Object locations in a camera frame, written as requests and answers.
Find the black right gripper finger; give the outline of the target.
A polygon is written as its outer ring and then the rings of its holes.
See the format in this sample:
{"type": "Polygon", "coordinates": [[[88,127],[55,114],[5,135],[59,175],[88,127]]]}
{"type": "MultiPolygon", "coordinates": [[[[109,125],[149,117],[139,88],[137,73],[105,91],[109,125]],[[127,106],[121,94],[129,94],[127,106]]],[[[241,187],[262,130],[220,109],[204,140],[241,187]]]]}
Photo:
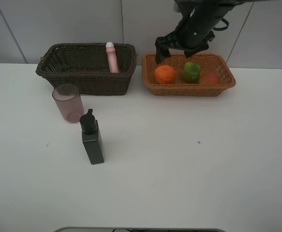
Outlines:
{"type": "Polygon", "coordinates": [[[171,57],[171,53],[169,49],[170,46],[162,46],[162,45],[155,45],[156,46],[156,55],[155,60],[157,64],[161,64],[165,59],[171,57]]]}
{"type": "Polygon", "coordinates": [[[186,58],[190,58],[192,57],[193,55],[197,54],[199,51],[197,49],[194,49],[194,50],[185,50],[184,51],[184,55],[186,58]]]}

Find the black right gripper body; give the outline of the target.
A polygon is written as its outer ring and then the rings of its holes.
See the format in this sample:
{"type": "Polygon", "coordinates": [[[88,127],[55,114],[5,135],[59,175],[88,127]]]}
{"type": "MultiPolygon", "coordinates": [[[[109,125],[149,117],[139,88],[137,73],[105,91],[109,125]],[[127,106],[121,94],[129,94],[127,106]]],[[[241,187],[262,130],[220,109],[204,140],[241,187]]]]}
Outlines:
{"type": "Polygon", "coordinates": [[[175,50],[208,49],[208,41],[214,39],[213,31],[228,28],[223,17],[237,6],[236,0],[176,0],[182,14],[177,27],[166,36],[158,37],[155,45],[170,46],[175,50]]]}

